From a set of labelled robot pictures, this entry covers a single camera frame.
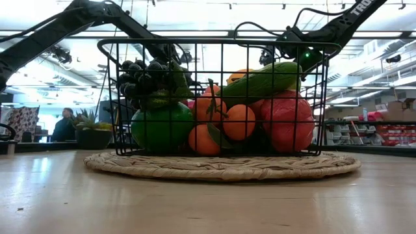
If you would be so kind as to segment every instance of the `round woven mat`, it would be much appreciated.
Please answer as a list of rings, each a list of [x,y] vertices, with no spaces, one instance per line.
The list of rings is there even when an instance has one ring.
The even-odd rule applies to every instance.
[[[122,157],[98,153],[84,160],[88,168],[143,178],[242,181],[248,179],[321,178],[357,170],[361,162],[322,152],[318,157]]]

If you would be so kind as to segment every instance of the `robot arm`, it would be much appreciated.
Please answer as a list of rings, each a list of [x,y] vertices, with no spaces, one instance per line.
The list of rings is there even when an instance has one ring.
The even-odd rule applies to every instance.
[[[106,23],[115,25],[131,38],[160,37],[149,32],[112,1],[74,0],[51,23],[0,53],[0,90],[6,88],[6,82],[13,73],[65,37]],[[171,53],[167,45],[148,45],[146,49],[153,57],[165,61],[171,54],[180,63],[173,47]]]
[[[377,11],[387,0],[358,0],[356,3],[341,13],[341,15],[321,29],[309,33],[302,33],[300,29],[294,25],[294,27],[287,27],[286,31],[277,38],[276,41],[292,41],[292,42],[327,42],[340,45],[342,48],[351,40],[353,34],[357,31],[358,27],[368,19],[374,12]],[[307,60],[297,58],[297,47],[278,47],[277,48],[281,56],[285,59],[294,59],[298,61],[304,71],[309,71],[316,68],[320,62],[322,62],[322,54],[316,50],[311,53],[308,48],[299,48],[299,55],[302,56],[308,53]],[[326,49],[325,53],[332,53],[330,49]],[[272,56],[270,52],[264,50],[260,57],[261,64],[270,64],[272,62]]]

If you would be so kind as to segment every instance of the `wire basket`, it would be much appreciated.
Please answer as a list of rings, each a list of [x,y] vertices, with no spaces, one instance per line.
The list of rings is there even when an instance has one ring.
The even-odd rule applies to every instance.
[[[218,69],[203,70],[198,67],[196,59],[190,64],[182,64],[182,68],[186,68],[187,74],[192,74],[192,80],[195,82],[193,86],[188,88],[187,95],[178,95],[180,85],[176,82],[178,75],[185,77],[183,69],[177,69],[176,63],[170,59],[167,65],[159,73],[162,75],[152,75],[154,77],[162,77],[165,79],[157,83],[157,90],[163,90],[162,93],[157,91],[149,91],[143,88],[144,76],[148,76],[155,70],[143,69],[132,70],[123,69],[123,64],[120,61],[121,51],[127,44],[140,44],[143,51],[141,60],[145,61],[145,48],[147,46],[167,45],[168,50],[175,45],[190,45],[193,48],[193,58],[198,57],[198,50],[204,46],[215,45],[219,51],[216,62]],[[241,64],[245,71],[226,70],[226,58],[224,58],[224,50],[229,47],[246,46],[245,63]],[[320,155],[322,146],[322,126],[324,124],[324,109],[326,99],[326,78],[328,70],[326,66],[317,65],[309,71],[303,71],[297,64],[296,69],[292,71],[275,70],[278,62],[273,62],[269,67],[270,71],[249,70],[250,53],[253,53],[253,47],[273,47],[290,46],[293,50],[297,50],[299,55],[299,48],[314,48],[322,51],[322,58],[320,64],[328,64],[328,59],[334,56],[339,51],[339,46],[335,44],[322,43],[299,43],[299,42],[273,42],[273,41],[259,41],[259,40],[228,40],[228,39],[105,39],[98,43],[99,50],[108,58],[108,89],[110,99],[110,109],[113,124],[113,137],[117,155],[175,155],[175,156],[192,156],[192,155],[216,155],[223,157],[236,156],[262,156],[262,155]],[[114,48],[112,56],[108,48]],[[325,50],[336,51],[328,55]],[[123,73],[134,74],[138,77],[138,83],[134,86],[137,95],[126,95],[127,92],[124,86],[124,91],[121,88],[120,80],[128,75]],[[207,80],[202,80],[201,77],[211,74],[216,77],[216,82],[220,85],[220,91],[216,92],[215,98],[212,94],[203,94],[206,87],[210,87]],[[226,88],[221,86],[231,74],[241,74],[245,77],[244,87],[242,85],[235,85],[239,87],[238,95],[230,95],[226,92]],[[254,81],[255,76],[262,75],[262,80],[266,81],[268,76],[270,80],[267,81],[269,85],[261,87],[258,90],[258,82]],[[282,89],[280,80],[274,79],[288,75],[294,77],[292,89],[295,91],[277,92],[276,89]],[[306,77],[308,85],[301,84],[300,78]],[[198,84],[198,81],[205,83],[205,87]],[[213,100],[215,100],[216,108],[213,108]],[[186,102],[194,102],[193,106],[185,107]],[[285,101],[286,106],[292,108],[290,114],[283,115],[280,118],[280,112],[276,111]],[[163,107],[155,107],[149,103],[167,103]],[[255,109],[252,106],[254,103],[263,102]],[[301,118],[305,116],[305,103],[310,107],[308,118]],[[307,132],[307,139],[305,139],[304,132],[299,130],[302,126],[308,126],[312,131],[317,132],[313,134],[312,131]],[[284,140],[276,140],[274,137],[279,135]]]

